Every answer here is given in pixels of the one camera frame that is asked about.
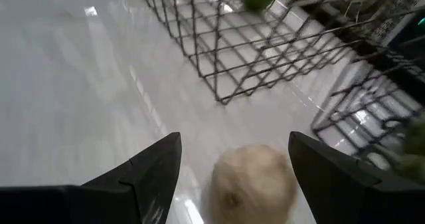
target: glossy floor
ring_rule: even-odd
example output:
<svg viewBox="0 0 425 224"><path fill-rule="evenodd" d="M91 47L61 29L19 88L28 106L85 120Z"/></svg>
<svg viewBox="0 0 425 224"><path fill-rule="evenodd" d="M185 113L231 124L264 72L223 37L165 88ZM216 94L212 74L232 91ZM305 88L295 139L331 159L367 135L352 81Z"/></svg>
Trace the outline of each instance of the glossy floor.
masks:
<svg viewBox="0 0 425 224"><path fill-rule="evenodd" d="M0 185L82 184L178 131L169 223L205 221L202 193L227 148L286 151L291 131L312 136L341 71L222 106L142 0L0 0L0 16ZM301 192L291 221L314 223Z"/></svg>

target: white tile floor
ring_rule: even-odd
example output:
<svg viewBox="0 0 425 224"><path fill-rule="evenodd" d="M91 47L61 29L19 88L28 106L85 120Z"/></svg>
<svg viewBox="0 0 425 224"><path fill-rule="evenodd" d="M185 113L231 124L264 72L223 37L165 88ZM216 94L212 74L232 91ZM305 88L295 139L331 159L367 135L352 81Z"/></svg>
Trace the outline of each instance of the white tile floor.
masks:
<svg viewBox="0 0 425 224"><path fill-rule="evenodd" d="M221 106L142 0L0 0L0 17L0 185L82 184L179 131L169 223L205 221L196 211L225 149L312 136L341 71ZM314 223L302 194L291 221Z"/></svg>

